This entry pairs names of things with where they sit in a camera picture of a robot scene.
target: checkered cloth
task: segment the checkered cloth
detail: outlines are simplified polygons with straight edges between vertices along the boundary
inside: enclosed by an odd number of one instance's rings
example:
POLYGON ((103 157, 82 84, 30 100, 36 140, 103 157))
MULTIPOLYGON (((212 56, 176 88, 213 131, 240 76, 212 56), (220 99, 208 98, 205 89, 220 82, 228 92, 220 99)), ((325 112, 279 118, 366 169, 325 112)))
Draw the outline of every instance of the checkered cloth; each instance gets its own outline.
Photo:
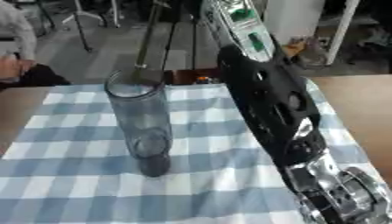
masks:
MULTIPOLYGON (((318 88, 340 167, 381 178, 318 88)), ((55 87, 0 163, 0 223, 304 223, 223 85, 168 87, 171 169, 146 178, 102 86, 55 87)))

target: wooden table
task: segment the wooden table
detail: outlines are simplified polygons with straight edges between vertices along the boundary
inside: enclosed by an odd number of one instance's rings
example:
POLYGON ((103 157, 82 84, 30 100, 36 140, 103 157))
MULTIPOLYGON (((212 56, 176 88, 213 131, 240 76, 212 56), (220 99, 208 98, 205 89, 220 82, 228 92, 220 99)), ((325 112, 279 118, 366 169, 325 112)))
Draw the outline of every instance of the wooden table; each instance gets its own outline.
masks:
POLYGON ((392 75, 312 78, 392 186, 392 75))
POLYGON ((0 157, 45 99, 49 87, 23 87, 0 92, 0 157))
MULTIPOLYGON (((392 186, 392 75, 311 78, 324 92, 354 138, 392 186)), ((0 93, 0 150, 25 126, 49 88, 0 93)))

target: green component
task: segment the green component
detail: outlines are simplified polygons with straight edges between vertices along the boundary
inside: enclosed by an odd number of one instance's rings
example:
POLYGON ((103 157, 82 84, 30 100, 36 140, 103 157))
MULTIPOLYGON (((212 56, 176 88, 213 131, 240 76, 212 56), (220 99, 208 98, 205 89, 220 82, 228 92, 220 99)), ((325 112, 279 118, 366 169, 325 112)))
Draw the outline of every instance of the green component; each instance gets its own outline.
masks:
POLYGON ((252 41, 252 45, 257 52, 260 52, 265 49, 263 42, 257 36, 257 33, 252 32, 248 35, 250 41, 252 41))
POLYGON ((253 18, 255 16, 255 13, 252 10, 245 10, 245 9, 240 9, 236 10, 235 12, 230 14, 231 19, 233 19, 233 22, 238 22, 245 20, 247 18, 253 18))

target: glass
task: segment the glass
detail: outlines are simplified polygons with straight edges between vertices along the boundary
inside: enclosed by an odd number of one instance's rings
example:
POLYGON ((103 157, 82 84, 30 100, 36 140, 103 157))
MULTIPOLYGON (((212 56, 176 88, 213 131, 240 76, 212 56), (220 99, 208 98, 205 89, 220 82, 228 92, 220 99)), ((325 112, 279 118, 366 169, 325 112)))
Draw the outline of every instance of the glass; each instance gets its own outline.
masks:
POLYGON ((105 91, 141 173, 149 177, 166 174, 170 168, 172 127, 164 82, 135 82, 117 72, 106 81, 105 91))

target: person's hand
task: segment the person's hand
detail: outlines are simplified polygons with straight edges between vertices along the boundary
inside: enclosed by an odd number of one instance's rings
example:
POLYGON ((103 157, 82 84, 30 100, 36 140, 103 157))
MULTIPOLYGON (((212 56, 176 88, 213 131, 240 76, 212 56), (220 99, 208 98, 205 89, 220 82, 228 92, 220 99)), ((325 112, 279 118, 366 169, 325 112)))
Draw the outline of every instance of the person's hand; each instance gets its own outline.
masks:
POLYGON ((20 64, 14 55, 0 57, 0 79, 16 78, 20 75, 20 64))
POLYGON ((25 74, 30 69, 35 67, 37 65, 37 63, 35 62, 35 60, 32 60, 32 59, 21 59, 19 61, 19 65, 20 65, 20 67, 22 69, 22 74, 25 74))

